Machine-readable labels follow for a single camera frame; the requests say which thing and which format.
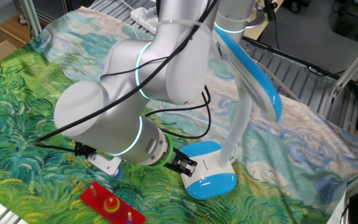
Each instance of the glowing blue ring light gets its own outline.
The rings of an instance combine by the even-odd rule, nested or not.
[[[139,116],[139,131],[137,132],[137,136],[136,136],[134,142],[132,142],[132,144],[124,151],[117,153],[117,154],[110,154],[110,155],[111,156],[120,156],[120,155],[127,153],[129,150],[131,150],[135,146],[135,144],[138,142],[138,140],[140,138],[140,134],[142,134],[142,128],[143,128],[143,121],[142,121],[142,117]]]
[[[217,23],[215,22],[215,26],[220,29],[221,31],[224,31],[224,32],[227,32],[229,34],[238,34],[238,33],[241,33],[241,32],[244,32],[246,28],[242,29],[242,30],[239,30],[239,31],[229,31],[229,30],[226,30],[226,29],[223,29],[222,27],[218,26]]]
[[[140,61],[142,60],[143,53],[146,51],[147,47],[150,46],[150,44],[152,44],[152,43],[150,42],[150,43],[146,44],[146,46],[144,46],[144,48],[140,51],[140,54],[136,60],[136,68],[140,66]],[[139,69],[135,70],[135,80],[136,80],[136,85],[139,86],[140,85]],[[139,92],[140,92],[140,94],[142,94],[142,96],[144,98],[151,100],[149,97],[146,96],[146,94],[144,94],[142,89],[140,89]]]

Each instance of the table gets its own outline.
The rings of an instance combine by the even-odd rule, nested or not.
[[[277,3],[277,7],[274,9],[275,12],[277,12],[277,10],[281,7],[281,5],[283,4],[284,0],[276,0],[274,1],[275,3]],[[261,6],[265,6],[265,3],[263,1],[260,2]],[[267,20],[267,15],[265,14],[265,22],[263,22],[260,26],[252,28],[252,29],[246,29],[244,31],[244,36],[249,37],[251,39],[257,40],[259,38],[259,36],[263,33],[263,31],[265,30],[265,28],[267,27],[267,24],[269,23],[269,21]]]

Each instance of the wooden peg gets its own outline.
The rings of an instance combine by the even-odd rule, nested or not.
[[[94,196],[94,197],[97,197],[98,194],[96,193],[96,191],[95,191],[93,185],[90,186],[90,189],[91,189],[91,191],[92,191],[93,196]]]
[[[132,213],[128,212],[128,221],[131,222],[132,221]]]

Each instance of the power strip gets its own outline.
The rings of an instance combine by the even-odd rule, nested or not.
[[[147,9],[139,7],[131,12],[131,18],[134,21],[137,21],[137,23],[144,27],[144,29],[147,29],[150,33],[155,35],[155,31],[157,30],[158,17],[153,16],[152,18],[148,18],[146,13]]]

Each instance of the yellow ring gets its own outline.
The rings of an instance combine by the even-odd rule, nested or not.
[[[105,211],[108,212],[108,213],[114,213],[114,212],[118,211],[118,210],[119,210],[119,206],[120,206],[119,200],[117,201],[116,207],[115,207],[114,209],[112,209],[112,210],[110,210],[110,209],[106,206],[106,202],[104,203],[104,209],[105,209]]]

